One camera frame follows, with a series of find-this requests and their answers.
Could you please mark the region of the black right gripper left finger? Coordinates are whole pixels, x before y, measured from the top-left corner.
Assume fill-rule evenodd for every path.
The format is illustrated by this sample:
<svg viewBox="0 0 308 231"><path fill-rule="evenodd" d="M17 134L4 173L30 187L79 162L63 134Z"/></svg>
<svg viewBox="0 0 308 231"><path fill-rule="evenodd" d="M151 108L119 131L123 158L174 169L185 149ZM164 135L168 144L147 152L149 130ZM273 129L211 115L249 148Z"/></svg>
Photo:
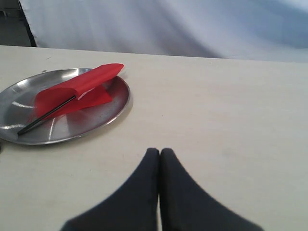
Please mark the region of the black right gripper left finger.
<svg viewBox="0 0 308 231"><path fill-rule="evenodd" d="M157 230L159 151L147 149L138 167L112 195L68 220L64 231Z"/></svg>

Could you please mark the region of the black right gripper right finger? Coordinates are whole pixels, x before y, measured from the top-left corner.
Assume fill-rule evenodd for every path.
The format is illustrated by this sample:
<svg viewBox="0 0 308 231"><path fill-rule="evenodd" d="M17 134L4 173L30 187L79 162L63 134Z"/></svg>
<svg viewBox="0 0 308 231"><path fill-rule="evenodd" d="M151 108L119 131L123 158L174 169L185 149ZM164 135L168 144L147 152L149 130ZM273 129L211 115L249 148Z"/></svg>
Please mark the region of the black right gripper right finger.
<svg viewBox="0 0 308 231"><path fill-rule="evenodd" d="M164 231L260 231L205 192L170 148L162 150L159 196Z"/></svg>

